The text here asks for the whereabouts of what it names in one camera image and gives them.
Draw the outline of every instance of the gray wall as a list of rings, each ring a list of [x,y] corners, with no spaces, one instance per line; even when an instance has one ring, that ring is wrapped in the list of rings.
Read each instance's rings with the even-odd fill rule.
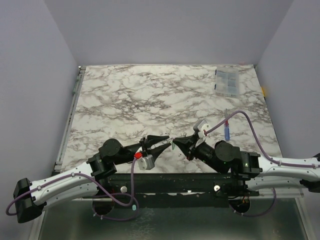
[[[1,1],[0,29],[0,239],[25,240],[5,209],[19,179],[50,175],[78,66],[42,0]]]
[[[284,157],[320,152],[320,1],[295,0],[257,66]],[[305,192],[320,239],[320,194]]]
[[[79,65],[257,64],[292,0],[44,0]]]

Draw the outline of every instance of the marble surface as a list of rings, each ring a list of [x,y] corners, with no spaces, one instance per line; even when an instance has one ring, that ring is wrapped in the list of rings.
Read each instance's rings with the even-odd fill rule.
[[[215,94],[215,65],[118,65],[88,66],[85,71],[62,171],[69,170],[98,152],[110,138],[123,146],[146,135],[188,136],[197,120],[213,127],[224,119],[225,109],[245,111],[270,156],[281,157],[276,134],[252,65],[232,65],[239,71],[239,98]],[[229,120],[230,143],[244,151],[260,152],[243,115]],[[224,139],[223,126],[206,142]],[[117,165],[129,173],[130,164]],[[166,149],[150,171],[136,173],[214,172],[200,160],[188,161],[180,149]]]

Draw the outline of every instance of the clear plastic container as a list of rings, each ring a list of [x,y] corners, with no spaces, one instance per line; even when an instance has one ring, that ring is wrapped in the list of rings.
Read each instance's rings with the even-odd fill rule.
[[[239,71],[234,67],[216,68],[215,93],[237,98],[239,96]]]

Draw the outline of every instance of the screw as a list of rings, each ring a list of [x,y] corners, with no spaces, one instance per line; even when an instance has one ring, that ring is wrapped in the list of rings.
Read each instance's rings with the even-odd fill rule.
[[[122,192],[123,194],[126,193],[128,191],[128,188],[126,186],[122,186],[120,188],[120,192]]]
[[[213,187],[213,189],[214,189],[215,192],[218,192],[220,190],[220,186],[219,185],[215,185]]]

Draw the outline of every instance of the plastic box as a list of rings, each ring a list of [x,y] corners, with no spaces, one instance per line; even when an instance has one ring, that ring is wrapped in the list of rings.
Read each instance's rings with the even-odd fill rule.
[[[215,93],[237,98],[239,96],[239,71],[233,67],[216,68]]]

